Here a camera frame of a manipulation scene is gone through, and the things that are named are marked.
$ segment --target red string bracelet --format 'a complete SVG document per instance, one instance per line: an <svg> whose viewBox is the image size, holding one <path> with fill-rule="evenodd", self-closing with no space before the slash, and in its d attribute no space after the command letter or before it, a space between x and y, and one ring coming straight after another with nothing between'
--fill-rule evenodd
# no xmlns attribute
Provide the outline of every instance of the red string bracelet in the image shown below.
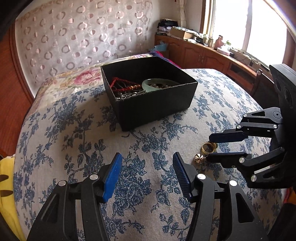
<svg viewBox="0 0 296 241"><path fill-rule="evenodd" d="M130 86L126 87L126 88L122 88L122 89L112 89L117 81L125 82L125 83L129 84ZM114 77L110 87L111 87L113 92L126 92L126 91L131 91L131 90L134 90L134 89L139 89L139 88L141 88L141 85L139 85L138 83L135 83L135 82L131 82L131 81L128 81L128 80L123 80L123 79Z"/></svg>

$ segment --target pink flower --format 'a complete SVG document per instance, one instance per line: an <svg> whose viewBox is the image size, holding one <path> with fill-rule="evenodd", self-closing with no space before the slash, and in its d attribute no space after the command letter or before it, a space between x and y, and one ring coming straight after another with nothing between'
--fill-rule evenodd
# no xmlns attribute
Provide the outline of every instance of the pink flower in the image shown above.
<svg viewBox="0 0 296 241"><path fill-rule="evenodd" d="M86 72L81 73L80 75L76 76L74 80L75 85L86 85L92 81L100 79L99 70L93 69L88 70Z"/></svg>

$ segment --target yellow plush toy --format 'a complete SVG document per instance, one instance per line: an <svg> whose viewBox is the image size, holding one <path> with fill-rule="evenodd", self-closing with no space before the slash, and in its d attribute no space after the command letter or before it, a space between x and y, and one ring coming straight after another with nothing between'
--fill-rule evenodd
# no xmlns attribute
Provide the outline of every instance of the yellow plush toy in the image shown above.
<svg viewBox="0 0 296 241"><path fill-rule="evenodd" d="M25 241L20 227L13 195L13 166L15 158L6 157L0 161L0 213L19 240Z"/></svg>

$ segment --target pink bottle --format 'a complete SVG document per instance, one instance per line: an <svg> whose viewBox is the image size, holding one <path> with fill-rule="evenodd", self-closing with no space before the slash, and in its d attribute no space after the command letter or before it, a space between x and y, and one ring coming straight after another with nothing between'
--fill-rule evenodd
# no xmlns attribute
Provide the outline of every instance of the pink bottle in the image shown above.
<svg viewBox="0 0 296 241"><path fill-rule="evenodd" d="M220 48L224 45L222 40L223 40L223 36L219 35L218 39L215 42L214 49L217 50L217 48Z"/></svg>

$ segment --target window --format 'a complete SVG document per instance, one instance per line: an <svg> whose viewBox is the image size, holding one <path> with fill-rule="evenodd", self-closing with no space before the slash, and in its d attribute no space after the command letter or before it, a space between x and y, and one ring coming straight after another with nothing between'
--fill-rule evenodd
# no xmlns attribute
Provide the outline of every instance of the window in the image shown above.
<svg viewBox="0 0 296 241"><path fill-rule="evenodd" d="M269 66L283 61L287 27L264 0L212 0L215 6L212 31Z"/></svg>

